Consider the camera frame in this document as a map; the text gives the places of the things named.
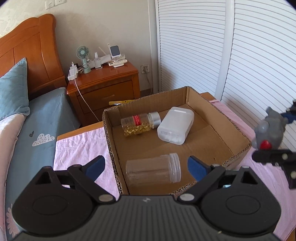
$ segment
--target white wall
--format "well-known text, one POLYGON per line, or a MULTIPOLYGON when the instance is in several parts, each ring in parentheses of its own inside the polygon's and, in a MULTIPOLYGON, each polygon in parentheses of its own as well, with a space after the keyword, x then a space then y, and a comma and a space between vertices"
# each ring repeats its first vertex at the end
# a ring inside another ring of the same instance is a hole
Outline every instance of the white wall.
MULTIPOLYGON (((150 48, 147 0, 67 0, 49 10, 45 9, 45 0, 8 0, 0 8, 0 37, 23 20, 45 13, 57 19, 57 45, 65 73, 71 61, 80 61, 75 53, 81 45, 90 48, 92 58, 94 52, 102 54, 98 46, 108 52, 107 43, 119 45, 137 69, 143 64, 151 66, 151 52, 157 47, 150 48)), ((139 73, 139 79, 140 89, 148 89, 146 76, 139 73)))

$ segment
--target pink bedsheet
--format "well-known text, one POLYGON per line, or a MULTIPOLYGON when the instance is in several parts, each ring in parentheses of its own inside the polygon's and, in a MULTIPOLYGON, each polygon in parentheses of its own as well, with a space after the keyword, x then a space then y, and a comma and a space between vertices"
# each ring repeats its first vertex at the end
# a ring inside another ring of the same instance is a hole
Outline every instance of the pink bedsheet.
MULTIPOLYGON (((254 131, 226 105, 217 100, 211 102, 227 115, 250 140, 254 138, 254 131)), ((253 151, 252 148, 247 153, 238 168, 240 166, 250 166, 279 201, 281 218, 274 234, 281 240, 286 240, 296 226, 296 190, 289 190, 288 182, 281 168, 269 164, 263 166, 253 162, 251 158, 253 151)), ((103 128, 58 141, 54 158, 54 170, 65 170, 73 164, 85 165, 98 155, 105 157, 106 168, 96 180, 96 183, 118 199, 119 192, 103 128)))
POLYGON ((85 165, 99 155, 105 158, 106 165, 95 183, 118 199, 119 192, 104 128, 57 141, 53 168, 54 170, 66 170, 74 164, 85 165))

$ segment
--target red label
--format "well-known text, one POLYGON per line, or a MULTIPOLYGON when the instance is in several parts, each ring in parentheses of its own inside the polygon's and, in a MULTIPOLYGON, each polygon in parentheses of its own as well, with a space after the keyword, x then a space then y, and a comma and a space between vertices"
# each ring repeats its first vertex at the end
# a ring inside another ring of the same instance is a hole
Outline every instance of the red label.
POLYGON ((133 115, 133 121, 134 121, 136 126, 140 126, 142 124, 140 116, 138 116, 138 115, 133 115))

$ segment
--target clear plastic jar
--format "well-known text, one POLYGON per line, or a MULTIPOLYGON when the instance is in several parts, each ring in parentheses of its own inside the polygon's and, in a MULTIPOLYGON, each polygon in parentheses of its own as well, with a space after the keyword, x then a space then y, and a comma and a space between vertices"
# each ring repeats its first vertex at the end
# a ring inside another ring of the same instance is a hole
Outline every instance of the clear plastic jar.
POLYGON ((151 129, 157 128, 161 123, 158 112, 149 114, 133 115, 121 119, 124 136, 138 135, 151 129))
POLYGON ((181 166, 178 154, 127 161, 126 179, 130 186, 180 182, 181 166))

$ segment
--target jar lid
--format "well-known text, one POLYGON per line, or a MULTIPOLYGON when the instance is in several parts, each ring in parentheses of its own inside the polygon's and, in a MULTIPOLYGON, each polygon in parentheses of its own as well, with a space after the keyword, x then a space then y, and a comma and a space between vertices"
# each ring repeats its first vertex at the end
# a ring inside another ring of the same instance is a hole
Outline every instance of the jar lid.
POLYGON ((180 166, 180 159, 177 153, 170 154, 170 164, 171 164, 170 180, 173 183, 178 183, 181 181, 181 166, 180 166))
POLYGON ((151 119, 153 121, 153 127, 152 127, 152 129, 157 128, 160 125, 160 123, 161 123, 161 119, 160 119, 159 113, 158 112, 151 112, 151 113, 149 113, 149 115, 151 116, 151 119))

